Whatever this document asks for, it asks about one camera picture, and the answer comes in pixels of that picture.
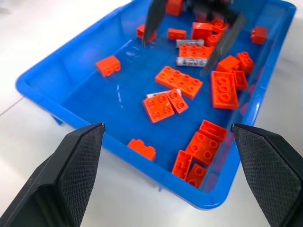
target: orange lego brick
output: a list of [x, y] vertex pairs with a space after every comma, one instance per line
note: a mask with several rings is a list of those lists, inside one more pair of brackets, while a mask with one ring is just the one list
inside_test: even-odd
[[217, 64], [216, 71], [232, 72], [233, 70], [239, 70], [239, 69], [240, 69], [240, 61], [230, 55]]
[[179, 88], [182, 94], [190, 99], [194, 99], [202, 87], [200, 80], [183, 74], [178, 70], [174, 70], [169, 66], [164, 67], [156, 76], [155, 80], [157, 83], [170, 89]]
[[171, 40], [185, 39], [185, 36], [186, 36], [185, 30], [169, 28], [167, 31], [167, 38]]
[[244, 91], [248, 87], [244, 71], [233, 71], [233, 77], [235, 78], [236, 90]]
[[185, 180], [189, 171], [192, 158], [193, 156], [191, 154], [180, 150], [171, 173], [181, 178], [182, 180]]
[[219, 18], [215, 18], [212, 20], [213, 31], [216, 33], [223, 33], [227, 29], [227, 24], [223, 22], [223, 20]]
[[239, 106], [232, 73], [213, 71], [211, 75], [213, 107], [236, 110]]
[[267, 28], [259, 26], [255, 27], [255, 29], [251, 31], [250, 39], [253, 44], [264, 44], [267, 39]]
[[128, 145], [130, 149], [136, 151], [140, 155], [146, 157], [150, 161], [154, 161], [156, 158], [156, 150], [151, 146], [145, 146], [142, 140], [132, 139]]
[[213, 46], [206, 47], [181, 45], [179, 48], [179, 57], [209, 59], [213, 51]]
[[[140, 39], [143, 39], [143, 36], [144, 36], [144, 29], [145, 29], [145, 25], [141, 25], [137, 28], [137, 36], [140, 38]], [[157, 38], [157, 33], [154, 32], [151, 37], [149, 38], [148, 42], [152, 42], [154, 41], [155, 39]]]
[[221, 39], [223, 33], [218, 33], [216, 35], [211, 35], [206, 39], [205, 45], [210, 47], [210, 46], [216, 46], [219, 40]]
[[191, 30], [191, 39], [204, 39], [211, 36], [213, 32], [213, 26], [210, 23], [194, 22]]
[[217, 142], [223, 143], [228, 130], [207, 120], [203, 120], [199, 132]]
[[173, 16], [180, 16], [183, 11], [183, 0], [168, 0], [165, 12]]
[[244, 71], [246, 75], [250, 74], [255, 64], [249, 54], [247, 52], [238, 53], [237, 59], [240, 61], [240, 70]]
[[218, 142], [197, 131], [185, 152], [191, 154], [201, 164], [210, 166], [219, 146]]
[[194, 164], [186, 178], [186, 182], [192, 186], [199, 188], [206, 175], [207, 170], [198, 164]]
[[169, 98], [171, 105], [173, 106], [173, 108], [177, 113], [180, 114], [186, 109], [188, 109], [188, 105], [186, 104], [186, 102], [184, 101], [184, 99], [176, 89], [172, 89], [170, 92], [168, 92], [167, 96]]
[[96, 63], [98, 72], [103, 77], [110, 76], [113, 72], [118, 72], [121, 70], [120, 61], [115, 56], [109, 56], [101, 61]]
[[165, 93], [145, 99], [143, 105], [153, 123], [175, 114]]

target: orange 2x2 lego brick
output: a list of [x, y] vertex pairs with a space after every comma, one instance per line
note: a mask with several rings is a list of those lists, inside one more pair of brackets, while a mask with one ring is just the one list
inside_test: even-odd
[[244, 71], [233, 71], [233, 76], [235, 78], [236, 90], [244, 91], [248, 87]]
[[255, 64], [249, 54], [247, 52], [238, 53], [237, 59], [240, 61], [240, 70], [244, 71], [246, 75], [250, 74]]
[[178, 70], [174, 70], [169, 66], [164, 67], [156, 76], [155, 80], [157, 83], [170, 89], [179, 88], [184, 96], [191, 99], [196, 96], [202, 87], [200, 80], [194, 79]]
[[199, 132], [213, 140], [223, 143], [227, 135], [227, 129], [220, 127], [214, 123], [207, 120], [203, 120]]
[[211, 36], [213, 26], [210, 23], [194, 22], [191, 30], [191, 39], [204, 39]]
[[171, 40], [185, 39], [185, 37], [186, 37], [186, 31], [185, 30], [169, 28], [168, 31], [167, 31], [167, 38], [168, 39], [171, 39]]
[[236, 110], [239, 106], [232, 73], [213, 71], [211, 74], [213, 107]]
[[219, 146], [218, 142], [197, 131], [185, 152], [191, 154], [197, 162], [210, 166]]
[[[137, 28], [137, 36], [140, 38], [140, 39], [143, 39], [143, 36], [144, 36], [144, 30], [145, 30], [145, 25], [141, 25]], [[154, 41], [155, 39], [157, 38], [157, 33], [156, 32], [153, 32], [153, 34], [151, 35], [151, 37], [149, 38], [148, 42], [152, 42]]]
[[181, 178], [182, 180], [185, 180], [189, 171], [192, 158], [193, 157], [191, 154], [180, 150], [171, 173]]
[[145, 146], [142, 140], [132, 139], [128, 145], [130, 149], [136, 151], [140, 155], [146, 157], [150, 161], [154, 161], [156, 158], [156, 150], [151, 146]]
[[199, 188], [206, 175], [207, 170], [198, 164], [194, 164], [186, 178], [186, 182], [192, 186]]
[[175, 114], [165, 93], [145, 99], [143, 105], [153, 123]]
[[96, 67], [98, 72], [103, 77], [110, 76], [113, 72], [120, 71], [121, 64], [120, 61], [115, 56], [109, 56], [108, 58], [105, 58], [101, 61], [98, 61], [96, 63]]

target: blue plastic tray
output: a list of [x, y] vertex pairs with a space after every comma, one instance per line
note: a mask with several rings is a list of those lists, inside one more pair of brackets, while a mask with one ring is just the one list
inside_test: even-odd
[[[156, 41], [142, 47], [136, 28], [145, 23], [149, 4], [147, 0], [134, 0], [118, 8], [21, 75], [17, 89], [75, 128], [105, 122], [105, 148], [195, 207], [215, 208], [226, 199], [240, 162], [232, 136], [221, 145], [200, 189], [170, 173], [177, 153], [187, 147], [203, 119], [225, 128], [232, 122], [253, 125], [295, 7], [279, 0], [234, 2], [233, 7], [243, 10], [247, 22], [229, 54], [247, 51], [256, 64], [248, 76], [249, 89], [238, 94], [239, 110], [212, 108], [210, 77], [206, 76], [195, 99], [185, 98], [188, 110], [151, 123], [142, 101], [148, 93], [167, 90], [155, 82], [160, 70], [168, 65], [200, 78], [200, 69], [176, 67], [178, 50], [166, 38], [170, 27], [190, 34], [195, 21], [190, 14], [166, 16]], [[250, 41], [255, 26], [268, 28], [264, 45]], [[103, 78], [95, 63], [112, 54], [121, 61], [122, 69]], [[156, 149], [154, 163], [126, 146], [132, 138]]]

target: white table surface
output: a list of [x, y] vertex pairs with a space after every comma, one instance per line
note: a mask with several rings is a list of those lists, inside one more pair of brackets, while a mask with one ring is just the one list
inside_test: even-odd
[[[57, 148], [68, 125], [59, 126], [15, 89], [17, 77], [101, 17], [129, 0], [11, 0], [0, 14], [0, 215], [34, 169]], [[277, 132], [302, 152], [303, 4], [286, 37], [256, 126]], [[242, 166], [227, 200], [197, 210], [137, 170], [101, 150], [95, 187], [82, 227], [269, 227]]]

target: orange 2x4 lego brick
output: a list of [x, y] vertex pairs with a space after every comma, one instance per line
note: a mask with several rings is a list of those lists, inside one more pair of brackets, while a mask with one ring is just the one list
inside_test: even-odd
[[228, 133], [227, 129], [207, 120], [203, 120], [199, 132], [220, 143], [223, 143]]
[[188, 109], [188, 105], [186, 104], [182, 96], [178, 93], [178, 91], [175, 88], [172, 89], [170, 92], [168, 92], [167, 96], [169, 98], [171, 105], [173, 106], [173, 108], [177, 113], [180, 114], [186, 109]]
[[194, 164], [186, 178], [186, 182], [192, 186], [199, 188], [206, 175], [207, 170], [198, 164]]
[[232, 73], [213, 71], [211, 84], [214, 108], [236, 110], [239, 107]]
[[218, 142], [197, 131], [185, 152], [191, 154], [197, 162], [210, 166], [219, 146]]
[[168, 39], [171, 39], [171, 40], [185, 39], [185, 37], [186, 37], [186, 31], [185, 30], [169, 28], [168, 31], [167, 31], [167, 38]]
[[101, 61], [96, 63], [96, 67], [98, 72], [103, 77], [110, 76], [113, 72], [117, 72], [121, 70], [120, 61], [115, 56], [109, 56]]
[[145, 99], [143, 105], [153, 123], [175, 114], [165, 93]]
[[202, 87], [200, 80], [194, 79], [178, 70], [174, 70], [169, 66], [165, 66], [156, 76], [155, 80], [157, 83], [170, 89], [179, 88], [184, 96], [191, 99], [196, 96]]
[[189, 171], [192, 158], [193, 157], [191, 154], [180, 150], [171, 173], [181, 178], [182, 180], [185, 180]]
[[212, 46], [206, 47], [181, 45], [179, 48], [179, 57], [209, 59], [213, 51], [214, 47]]
[[146, 157], [150, 161], [154, 161], [156, 158], [156, 150], [151, 146], [145, 146], [142, 140], [132, 139], [128, 145], [130, 149], [136, 151], [140, 155]]

